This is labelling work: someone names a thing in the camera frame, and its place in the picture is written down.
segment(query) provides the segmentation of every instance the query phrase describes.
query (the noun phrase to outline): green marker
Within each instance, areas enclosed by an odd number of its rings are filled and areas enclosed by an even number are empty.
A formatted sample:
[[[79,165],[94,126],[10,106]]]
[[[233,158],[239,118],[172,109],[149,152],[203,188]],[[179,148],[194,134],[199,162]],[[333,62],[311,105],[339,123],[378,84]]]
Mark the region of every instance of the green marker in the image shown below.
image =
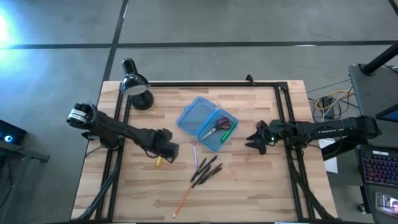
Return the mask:
[[[224,136],[221,138],[221,143],[224,143],[226,139],[228,139],[229,135],[232,133],[233,129],[235,128],[236,123],[232,124],[232,127],[224,134]]]

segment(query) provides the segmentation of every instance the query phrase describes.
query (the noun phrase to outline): gray floor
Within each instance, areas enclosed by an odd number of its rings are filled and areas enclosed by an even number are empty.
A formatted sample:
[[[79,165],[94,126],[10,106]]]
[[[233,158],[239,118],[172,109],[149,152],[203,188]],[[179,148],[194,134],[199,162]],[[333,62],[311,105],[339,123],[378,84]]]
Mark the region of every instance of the gray floor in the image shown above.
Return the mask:
[[[0,46],[111,44],[122,3],[0,0]],[[397,22],[387,0],[130,0],[119,42],[394,40]],[[348,65],[366,63],[387,47],[117,49],[109,79],[121,80],[121,60],[131,57],[149,80],[242,80],[250,73],[256,80],[304,80],[310,91],[347,79]],[[6,223],[69,219],[87,142],[65,120],[75,103],[98,100],[109,52],[0,49],[0,119],[32,133],[32,150],[51,154],[48,164],[29,167]],[[345,82],[308,96],[349,87]],[[356,115],[354,108],[345,114]],[[331,183],[339,217],[365,221],[368,217],[356,211],[359,188],[333,178]]]

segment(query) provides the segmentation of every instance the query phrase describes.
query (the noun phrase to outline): wooden tabletop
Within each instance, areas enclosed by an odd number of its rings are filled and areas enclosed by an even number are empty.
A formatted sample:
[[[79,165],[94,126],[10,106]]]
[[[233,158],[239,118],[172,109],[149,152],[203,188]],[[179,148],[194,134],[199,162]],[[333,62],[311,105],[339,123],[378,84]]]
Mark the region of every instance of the wooden tabletop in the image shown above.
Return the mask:
[[[303,81],[287,82],[296,120],[312,121]],[[108,116],[114,114],[118,88],[119,82],[104,82],[102,87],[98,109]],[[131,140],[126,141],[115,222],[297,221],[283,142],[268,146],[266,155],[244,145],[246,137],[255,133],[259,120],[269,123],[279,119],[273,88],[157,87],[151,88],[151,92],[155,97],[153,107],[146,111],[132,108],[129,124],[137,128],[167,128],[173,132],[172,142],[180,145],[179,154],[173,164],[164,160],[155,168],[156,159],[147,157]],[[239,125],[231,139],[216,153],[215,164],[223,162],[223,170],[195,187],[177,218],[173,219],[195,169],[192,150],[195,137],[178,128],[175,122],[184,106],[197,96],[228,111],[239,119]],[[98,146],[99,142],[91,142],[87,151]],[[199,161],[215,155],[201,144],[197,144],[197,154]],[[85,159],[72,218],[81,215],[98,193],[105,157],[106,150],[100,149]],[[321,152],[314,147],[306,148],[304,161],[311,191],[328,212],[336,216]],[[302,192],[300,198],[307,214]],[[107,213],[107,202],[103,215]]]

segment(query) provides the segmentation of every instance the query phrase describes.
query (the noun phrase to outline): pencil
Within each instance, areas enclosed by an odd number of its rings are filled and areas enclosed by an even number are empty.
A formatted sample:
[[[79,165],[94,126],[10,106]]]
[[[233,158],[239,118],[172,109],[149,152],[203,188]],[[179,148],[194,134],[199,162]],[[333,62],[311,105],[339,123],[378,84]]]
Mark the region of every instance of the pencil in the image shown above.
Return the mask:
[[[181,202],[180,202],[180,205],[179,205],[178,208],[176,209],[176,211],[175,211],[175,213],[174,213],[174,215],[173,215],[173,218],[175,218],[175,217],[178,215],[180,209],[182,208],[182,205],[183,205],[184,202],[185,202],[185,199],[187,199],[187,197],[188,197],[188,195],[189,195],[189,192],[191,192],[191,189],[192,189],[192,188],[193,188],[193,184],[189,185],[189,189],[185,192],[185,195],[183,196],[183,198],[182,198],[182,200],[181,200]]]

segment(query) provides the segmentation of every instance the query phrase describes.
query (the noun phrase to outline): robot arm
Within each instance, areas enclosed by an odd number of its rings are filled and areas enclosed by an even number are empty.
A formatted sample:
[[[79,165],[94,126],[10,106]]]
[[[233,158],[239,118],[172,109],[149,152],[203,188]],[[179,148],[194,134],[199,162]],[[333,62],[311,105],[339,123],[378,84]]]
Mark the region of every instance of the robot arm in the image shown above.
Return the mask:
[[[89,130],[90,132],[82,134],[85,138],[90,140],[92,136],[97,136],[101,144],[110,149],[117,148],[121,136],[124,136],[132,139],[149,157],[161,156],[173,162],[178,156],[178,144],[169,142],[173,136],[169,130],[135,128],[110,118],[92,104],[77,103],[70,112],[67,122],[74,128]]]
[[[257,132],[247,138],[250,142],[246,146],[258,149],[260,154],[266,153],[266,145],[273,146],[280,140],[289,140],[292,147],[305,148],[316,139],[343,136],[369,139],[380,134],[376,120],[366,116],[322,123],[272,120],[269,126],[259,121],[256,128]]]

